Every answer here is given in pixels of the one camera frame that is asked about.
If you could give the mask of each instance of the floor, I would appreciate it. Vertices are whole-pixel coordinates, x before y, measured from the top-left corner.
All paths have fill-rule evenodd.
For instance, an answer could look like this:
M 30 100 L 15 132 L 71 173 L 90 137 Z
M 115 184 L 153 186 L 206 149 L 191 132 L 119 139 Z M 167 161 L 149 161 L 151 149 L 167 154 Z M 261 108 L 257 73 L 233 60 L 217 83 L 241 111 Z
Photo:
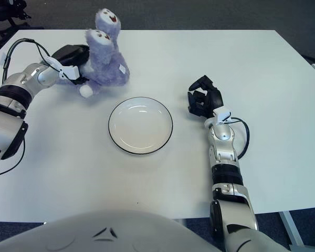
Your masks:
M 122 29 L 274 29 L 296 51 L 315 58 L 315 0 L 27 0 L 25 11 L 32 26 L 85 29 L 94 28 L 94 13 L 104 7 L 121 18 Z M 7 27 L 8 22 L 0 22 L 0 30 Z M 291 214 L 304 243 L 315 246 L 315 208 Z M 278 213 L 257 219 L 262 232 L 288 248 Z M 39 225 L 0 223 L 0 241 Z M 222 248 L 211 238 L 207 218 L 188 219 L 187 226 Z

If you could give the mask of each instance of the plush toy face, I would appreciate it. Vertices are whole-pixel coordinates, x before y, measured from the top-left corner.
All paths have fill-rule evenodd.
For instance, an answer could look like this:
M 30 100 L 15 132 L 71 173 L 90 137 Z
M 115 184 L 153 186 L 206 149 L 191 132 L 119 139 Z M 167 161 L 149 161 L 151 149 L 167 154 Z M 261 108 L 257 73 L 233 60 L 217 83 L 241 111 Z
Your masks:
M 105 32 L 103 32 L 101 30 L 91 31 L 91 36 L 96 42 L 98 42 L 104 46 L 112 44 L 112 41 L 111 41 L 111 38 L 109 37 L 109 35 L 107 35 Z
M 109 25 L 116 25 L 119 22 L 117 16 L 108 9 L 102 9 L 99 12 L 99 15 L 100 15 L 100 18 Z

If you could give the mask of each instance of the plush toy ear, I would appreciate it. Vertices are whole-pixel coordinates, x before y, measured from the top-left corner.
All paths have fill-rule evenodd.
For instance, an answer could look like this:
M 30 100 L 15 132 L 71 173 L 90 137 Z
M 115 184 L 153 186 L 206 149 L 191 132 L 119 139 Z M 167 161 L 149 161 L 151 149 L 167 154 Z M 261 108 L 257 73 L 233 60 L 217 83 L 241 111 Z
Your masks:
M 115 41 L 118 38 L 121 23 L 112 11 L 105 8 L 96 13 L 96 28 L 106 32 Z
M 86 41 L 90 47 L 90 61 L 92 68 L 107 65 L 115 53 L 114 44 L 110 36 L 101 30 L 87 30 Z

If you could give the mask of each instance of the plate rim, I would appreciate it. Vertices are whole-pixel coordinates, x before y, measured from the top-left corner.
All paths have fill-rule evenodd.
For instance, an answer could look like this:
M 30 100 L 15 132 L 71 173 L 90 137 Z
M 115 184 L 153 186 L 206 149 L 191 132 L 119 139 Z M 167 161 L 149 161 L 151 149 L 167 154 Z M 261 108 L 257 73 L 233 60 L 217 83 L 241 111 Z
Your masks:
M 116 109 L 120 104 L 122 104 L 122 103 L 124 103 L 124 102 L 126 102 L 126 101 L 128 101 L 128 100 L 135 99 L 135 98 L 147 98 L 147 99 L 151 99 L 151 100 L 154 100 L 154 101 L 158 102 L 159 104 L 161 104 L 161 105 L 167 110 L 167 112 L 168 112 L 168 114 L 169 114 L 169 116 L 170 116 L 170 120 L 171 120 L 171 122 L 172 122 L 172 129 L 171 129 L 171 131 L 170 131 L 170 134 L 169 134 L 169 137 L 168 137 L 167 141 L 165 141 L 165 143 L 164 143 L 161 147 L 159 147 L 158 149 L 156 149 L 156 150 L 154 150 L 154 151 L 151 151 L 151 152 L 135 153 L 135 152 L 131 152 L 131 151 L 125 150 L 124 148 L 122 148 L 121 146 L 119 146 L 119 145 L 115 142 L 115 140 L 114 140 L 113 137 L 112 137 L 111 131 L 110 131 L 110 119 L 111 119 L 111 116 L 112 116 L 113 112 L 115 111 L 115 109 Z M 154 152 L 158 151 L 159 149 L 163 148 L 163 147 L 169 142 L 169 139 L 170 139 L 170 137 L 172 136 L 172 133 L 173 133 L 173 129 L 174 129 L 173 117 L 172 117 L 172 114 L 170 114 L 168 108 L 167 108 L 163 103 L 159 102 L 158 100 L 155 100 L 154 98 L 150 98 L 150 97 L 146 97 L 146 96 L 131 97 L 131 98 L 128 98 L 128 99 L 123 100 L 122 102 L 118 103 L 118 105 L 116 105 L 115 108 L 112 110 L 112 112 L 111 112 L 111 114 L 110 114 L 110 116 L 109 116 L 109 121 L 108 121 L 108 130 L 109 130 L 109 134 L 110 134 L 110 137 L 111 137 L 112 141 L 116 144 L 116 146 L 118 146 L 118 147 L 119 147 L 120 149 L 122 149 L 123 151 L 126 151 L 127 153 L 134 154 L 134 155 L 148 155 L 148 154 L 154 153 Z

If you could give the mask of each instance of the stuffed animal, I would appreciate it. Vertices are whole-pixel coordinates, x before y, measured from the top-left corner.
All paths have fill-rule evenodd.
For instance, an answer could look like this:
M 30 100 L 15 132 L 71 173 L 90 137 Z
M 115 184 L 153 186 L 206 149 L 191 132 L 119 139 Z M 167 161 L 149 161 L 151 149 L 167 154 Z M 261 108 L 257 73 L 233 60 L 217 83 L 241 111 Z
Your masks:
M 118 17 L 108 9 L 102 9 L 96 13 L 96 28 L 107 33 L 118 50 L 118 35 L 121 29 L 121 23 Z
M 121 28 L 118 17 L 108 9 L 102 9 L 96 14 L 96 27 L 97 30 L 90 29 L 85 33 L 90 55 L 88 61 L 79 66 L 80 74 L 88 79 L 77 85 L 85 98 L 98 94 L 105 86 L 122 86 L 130 76 L 117 43 Z

